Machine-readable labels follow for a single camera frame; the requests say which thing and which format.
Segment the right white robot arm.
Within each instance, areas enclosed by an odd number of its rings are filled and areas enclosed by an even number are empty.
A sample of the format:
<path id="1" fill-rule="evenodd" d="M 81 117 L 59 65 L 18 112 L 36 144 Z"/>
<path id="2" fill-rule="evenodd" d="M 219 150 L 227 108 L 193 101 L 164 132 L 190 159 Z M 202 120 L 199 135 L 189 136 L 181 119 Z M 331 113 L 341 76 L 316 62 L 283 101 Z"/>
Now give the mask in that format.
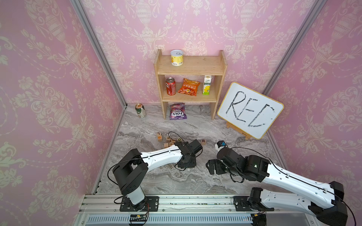
<path id="1" fill-rule="evenodd" d="M 265 214 L 275 209 L 289 209 L 315 216 L 328 226 L 345 226 L 348 220 L 344 203 L 344 187 L 333 181 L 322 183 L 283 169 L 271 160 L 259 155 L 242 156 L 225 145 L 216 144 L 217 158 L 209 160 L 206 168 L 211 175 L 228 174 L 232 179 L 257 181 L 287 190 L 272 192 L 259 187 L 252 188 L 250 195 L 234 198 L 238 211 L 250 208 Z"/>

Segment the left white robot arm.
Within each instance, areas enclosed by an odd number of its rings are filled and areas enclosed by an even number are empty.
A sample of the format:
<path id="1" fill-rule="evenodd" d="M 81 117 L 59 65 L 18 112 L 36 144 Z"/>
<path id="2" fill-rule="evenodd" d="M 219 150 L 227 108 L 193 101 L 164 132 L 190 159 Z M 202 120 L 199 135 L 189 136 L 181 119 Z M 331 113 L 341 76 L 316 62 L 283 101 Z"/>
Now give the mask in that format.
<path id="1" fill-rule="evenodd" d="M 112 173 L 121 194 L 130 201 L 131 206 L 142 208 L 147 198 L 140 185 L 149 171 L 168 164 L 174 164 L 180 171 L 194 168 L 197 165 L 196 158 L 202 150 L 203 147 L 197 140 L 191 143 L 177 141 L 167 148 L 153 152 L 140 152 L 135 148 L 112 167 Z"/>

